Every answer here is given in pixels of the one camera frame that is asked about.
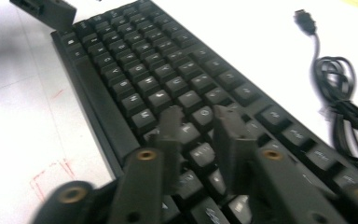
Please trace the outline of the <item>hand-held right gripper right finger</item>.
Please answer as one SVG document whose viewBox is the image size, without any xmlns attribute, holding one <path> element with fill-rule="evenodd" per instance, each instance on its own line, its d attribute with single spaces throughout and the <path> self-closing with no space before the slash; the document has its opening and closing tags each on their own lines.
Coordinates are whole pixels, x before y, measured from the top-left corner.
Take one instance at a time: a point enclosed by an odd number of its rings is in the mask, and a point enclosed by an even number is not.
<svg viewBox="0 0 358 224">
<path fill-rule="evenodd" d="M 215 105 L 213 114 L 213 148 L 227 193 L 248 194 L 252 179 L 250 162 L 257 141 L 236 110 Z"/>
</svg>

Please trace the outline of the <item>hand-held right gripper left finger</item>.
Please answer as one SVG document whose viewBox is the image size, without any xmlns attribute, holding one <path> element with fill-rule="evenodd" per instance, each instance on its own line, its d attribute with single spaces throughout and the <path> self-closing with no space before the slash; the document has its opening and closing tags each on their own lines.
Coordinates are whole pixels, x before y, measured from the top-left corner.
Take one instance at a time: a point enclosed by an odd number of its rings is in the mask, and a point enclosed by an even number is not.
<svg viewBox="0 0 358 224">
<path fill-rule="evenodd" d="M 184 115 L 179 106 L 172 106 L 160 113 L 157 149 L 163 155 L 163 193 L 173 195 L 179 187 L 180 152 L 183 144 L 180 131 Z"/>
</svg>

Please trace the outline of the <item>black keyboard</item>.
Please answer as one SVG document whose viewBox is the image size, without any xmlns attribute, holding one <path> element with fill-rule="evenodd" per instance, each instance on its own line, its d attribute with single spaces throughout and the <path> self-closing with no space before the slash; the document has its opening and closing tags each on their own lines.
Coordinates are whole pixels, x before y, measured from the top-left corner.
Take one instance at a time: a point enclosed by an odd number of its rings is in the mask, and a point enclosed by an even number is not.
<svg viewBox="0 0 358 224">
<path fill-rule="evenodd" d="M 73 182 L 63 222 L 358 224 L 358 169 L 151 0 L 52 35 L 113 182 Z M 160 113 L 183 112 L 179 187 L 163 193 Z M 213 148 L 213 107 L 234 109 L 257 141 L 251 188 L 227 193 Z"/>
</svg>

